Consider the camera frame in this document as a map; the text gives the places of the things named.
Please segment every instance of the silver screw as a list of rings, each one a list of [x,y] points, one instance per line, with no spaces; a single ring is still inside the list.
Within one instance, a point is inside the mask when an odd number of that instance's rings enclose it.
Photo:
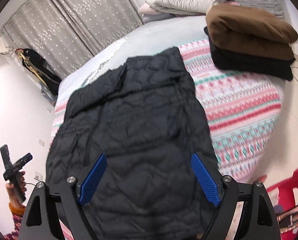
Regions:
[[[67,179],[67,182],[69,182],[69,183],[73,183],[75,180],[76,180],[76,178],[73,177],[73,176],[71,176],[71,177],[69,177],[69,178]]]
[[[44,184],[44,183],[43,183],[43,182],[41,182],[41,181],[40,181],[40,182],[38,182],[38,183],[37,183],[37,188],[41,188],[41,187],[43,187],[43,184]]]
[[[256,180],[256,185],[258,187],[262,187],[263,186],[263,183],[260,180]]]
[[[230,182],[230,181],[232,181],[232,178],[231,178],[229,175],[225,175],[225,176],[223,176],[223,178],[224,178],[224,181],[225,181],[225,182]]]

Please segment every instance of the hand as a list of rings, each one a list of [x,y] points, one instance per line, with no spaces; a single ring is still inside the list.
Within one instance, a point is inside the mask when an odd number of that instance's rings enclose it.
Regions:
[[[25,178],[24,178],[25,171],[22,171],[21,172],[21,175],[22,175],[22,177],[20,178],[20,184],[19,184],[19,186],[20,186],[22,192],[26,192],[27,191],[27,188],[25,188],[26,182],[25,182]],[[19,202],[19,200],[18,200],[15,192],[13,191],[13,189],[14,189],[13,183],[7,183],[6,184],[6,190],[7,190],[7,193],[8,193],[10,204],[14,208],[23,208],[22,204],[20,204],[20,202]]]

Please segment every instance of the red chair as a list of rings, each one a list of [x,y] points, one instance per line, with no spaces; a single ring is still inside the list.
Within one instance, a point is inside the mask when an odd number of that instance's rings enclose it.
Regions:
[[[278,204],[283,207],[284,211],[288,211],[291,208],[296,206],[295,196],[293,193],[293,189],[298,189],[298,169],[296,169],[293,173],[293,176],[289,179],[285,179],[276,185],[271,186],[267,189],[267,192],[272,191],[273,189],[279,189],[279,201]],[[282,240],[294,240],[298,234],[294,234],[292,231],[281,234]]]

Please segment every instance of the striped blanket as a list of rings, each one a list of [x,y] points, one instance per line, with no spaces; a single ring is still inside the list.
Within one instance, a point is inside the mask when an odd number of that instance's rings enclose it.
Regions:
[[[245,182],[263,156],[278,120],[279,94],[265,75],[218,70],[208,39],[178,47],[207,115],[219,171]],[[51,142],[64,121],[68,99],[57,102]],[[63,223],[61,227],[65,238],[72,240]]]

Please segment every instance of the person's arm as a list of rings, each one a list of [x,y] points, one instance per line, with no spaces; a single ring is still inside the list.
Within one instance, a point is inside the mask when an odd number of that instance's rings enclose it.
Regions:
[[[25,188],[25,178],[23,177],[25,175],[25,172],[22,171],[22,177],[20,179],[20,188],[22,189],[22,192],[26,192],[27,189]],[[22,216],[25,212],[25,206],[20,204],[15,192],[13,191],[14,185],[12,183],[6,184],[6,190],[9,196],[9,209],[12,213],[12,219],[15,224],[15,230],[11,232],[10,234],[5,235],[6,240],[17,240],[21,225]]]

